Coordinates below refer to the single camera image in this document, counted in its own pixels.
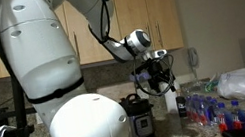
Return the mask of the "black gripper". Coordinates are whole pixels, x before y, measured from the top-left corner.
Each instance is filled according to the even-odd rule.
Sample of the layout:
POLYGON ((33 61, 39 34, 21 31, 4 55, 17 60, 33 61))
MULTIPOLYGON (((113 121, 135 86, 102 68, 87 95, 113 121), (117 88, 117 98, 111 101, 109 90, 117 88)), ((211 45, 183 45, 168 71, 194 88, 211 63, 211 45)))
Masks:
POLYGON ((148 59, 136 69, 136 73, 142 75, 155 94, 175 91, 171 65, 163 59, 148 59))

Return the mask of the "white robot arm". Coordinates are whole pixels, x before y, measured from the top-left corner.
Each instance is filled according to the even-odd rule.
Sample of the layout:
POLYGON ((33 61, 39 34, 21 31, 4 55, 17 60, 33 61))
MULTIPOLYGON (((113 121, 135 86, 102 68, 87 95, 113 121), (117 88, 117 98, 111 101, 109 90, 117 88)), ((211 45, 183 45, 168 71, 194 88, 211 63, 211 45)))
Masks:
POLYGON ((51 137, 128 137, 125 109, 87 93, 80 61, 55 13, 68 2, 115 60, 142 57, 148 66, 166 57, 136 29, 118 41, 109 35, 112 0, 0 0, 0 58, 48 127, 51 137))

